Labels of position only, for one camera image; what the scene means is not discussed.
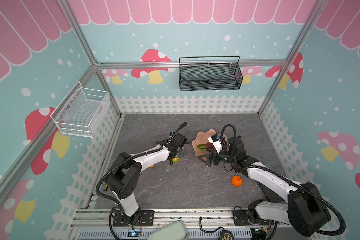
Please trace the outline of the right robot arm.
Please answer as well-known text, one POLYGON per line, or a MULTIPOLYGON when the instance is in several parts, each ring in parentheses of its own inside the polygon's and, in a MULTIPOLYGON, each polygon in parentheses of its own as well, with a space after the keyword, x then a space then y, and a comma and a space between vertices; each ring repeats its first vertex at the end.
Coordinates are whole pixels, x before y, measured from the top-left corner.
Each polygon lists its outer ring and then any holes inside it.
POLYGON ((269 169, 247 155, 240 137, 225 140, 218 134, 208 138, 206 151, 199 156, 208 166, 229 163, 237 174, 257 181, 281 198, 280 203, 257 200, 248 205, 247 219, 255 225, 270 220, 292 226, 300 235, 314 233, 339 236, 346 230, 341 213, 324 200, 312 183, 299 183, 269 169))

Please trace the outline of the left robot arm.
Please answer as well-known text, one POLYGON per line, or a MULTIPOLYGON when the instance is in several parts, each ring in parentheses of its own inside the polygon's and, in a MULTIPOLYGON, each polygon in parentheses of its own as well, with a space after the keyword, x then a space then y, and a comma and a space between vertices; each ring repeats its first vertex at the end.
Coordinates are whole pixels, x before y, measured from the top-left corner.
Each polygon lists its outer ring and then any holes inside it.
POLYGON ((134 191, 141 172, 157 163, 168 161, 171 164, 184 147, 188 139, 182 134, 175 134, 168 140, 158 141, 152 149, 138 154, 123 152, 114 164, 98 181, 96 194, 117 204, 127 217, 134 217, 139 211, 134 191))

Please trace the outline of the black yellow tape measure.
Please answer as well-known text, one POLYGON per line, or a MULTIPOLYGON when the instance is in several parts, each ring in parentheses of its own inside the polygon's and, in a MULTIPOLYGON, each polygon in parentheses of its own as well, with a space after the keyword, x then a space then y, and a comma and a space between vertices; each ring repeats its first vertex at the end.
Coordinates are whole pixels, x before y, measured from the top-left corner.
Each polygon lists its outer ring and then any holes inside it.
POLYGON ((222 230, 218 240, 234 240, 234 235, 228 230, 222 230))

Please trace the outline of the pink dragon fruit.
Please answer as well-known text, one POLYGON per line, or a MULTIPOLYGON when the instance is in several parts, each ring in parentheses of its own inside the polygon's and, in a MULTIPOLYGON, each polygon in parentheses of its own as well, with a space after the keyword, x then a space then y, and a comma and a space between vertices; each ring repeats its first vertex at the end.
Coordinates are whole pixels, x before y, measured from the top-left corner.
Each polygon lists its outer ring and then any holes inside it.
POLYGON ((197 148, 201 151, 207 151, 210 153, 212 153, 213 151, 216 150, 216 148, 214 147, 214 145, 212 143, 200 144, 200 145, 197 145, 197 148))

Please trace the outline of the pale green padded object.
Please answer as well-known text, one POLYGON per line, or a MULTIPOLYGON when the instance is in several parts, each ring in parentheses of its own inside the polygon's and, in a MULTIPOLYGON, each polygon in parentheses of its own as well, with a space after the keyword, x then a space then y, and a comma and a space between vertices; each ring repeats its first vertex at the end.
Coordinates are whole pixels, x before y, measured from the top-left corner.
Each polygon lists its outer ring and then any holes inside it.
POLYGON ((176 221, 152 232, 147 240, 187 240, 189 234, 182 221, 176 221))

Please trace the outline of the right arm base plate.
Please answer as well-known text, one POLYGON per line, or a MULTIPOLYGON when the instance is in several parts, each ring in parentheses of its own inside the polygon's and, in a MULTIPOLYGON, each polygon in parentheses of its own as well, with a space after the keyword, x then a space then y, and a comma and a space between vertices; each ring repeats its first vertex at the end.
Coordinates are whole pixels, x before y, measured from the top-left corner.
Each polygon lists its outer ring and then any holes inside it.
POLYGON ((260 219, 253 211, 248 209, 234 208, 232 210, 235 226, 266 226, 270 225, 268 220, 260 219))

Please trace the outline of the black mesh wall basket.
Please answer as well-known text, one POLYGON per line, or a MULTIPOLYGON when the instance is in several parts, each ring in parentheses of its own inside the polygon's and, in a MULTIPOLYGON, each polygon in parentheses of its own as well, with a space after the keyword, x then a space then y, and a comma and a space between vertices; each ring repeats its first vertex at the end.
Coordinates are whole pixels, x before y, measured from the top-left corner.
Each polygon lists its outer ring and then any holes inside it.
POLYGON ((180 91, 239 90, 243 74, 239 56, 179 58, 180 91))

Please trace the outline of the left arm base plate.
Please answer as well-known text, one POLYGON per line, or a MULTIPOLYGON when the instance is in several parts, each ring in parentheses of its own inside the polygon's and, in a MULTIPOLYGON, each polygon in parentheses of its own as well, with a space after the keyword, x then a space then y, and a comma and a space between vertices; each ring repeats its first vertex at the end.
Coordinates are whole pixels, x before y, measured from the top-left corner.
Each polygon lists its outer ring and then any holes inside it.
POLYGON ((116 212, 112 215, 113 227, 152 227, 154 221, 155 211, 152 210, 138 210, 134 215, 128 217, 126 214, 116 212))

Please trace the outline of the pink scalloped fruit bowl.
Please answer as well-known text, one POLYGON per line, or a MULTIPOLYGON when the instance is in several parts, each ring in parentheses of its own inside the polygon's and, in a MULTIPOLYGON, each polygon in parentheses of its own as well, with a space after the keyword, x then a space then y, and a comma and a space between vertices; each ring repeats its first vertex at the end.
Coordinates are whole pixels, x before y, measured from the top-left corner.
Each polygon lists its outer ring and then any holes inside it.
POLYGON ((215 130, 209 130, 207 132, 198 132, 197 137, 192 141, 192 146, 194 148, 194 152, 197 157, 200 155, 210 154, 210 152, 199 150, 197 148, 197 145, 209 143, 208 138, 214 134, 218 134, 218 133, 215 130))

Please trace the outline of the orange tangerine fruit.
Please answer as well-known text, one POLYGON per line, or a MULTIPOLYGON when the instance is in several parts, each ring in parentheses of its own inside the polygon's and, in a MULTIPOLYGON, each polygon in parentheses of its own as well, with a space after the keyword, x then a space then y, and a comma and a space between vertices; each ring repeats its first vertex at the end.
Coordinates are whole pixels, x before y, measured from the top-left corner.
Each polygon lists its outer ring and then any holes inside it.
POLYGON ((243 184, 243 179, 239 176, 233 176, 231 182, 234 187, 241 187, 243 184))

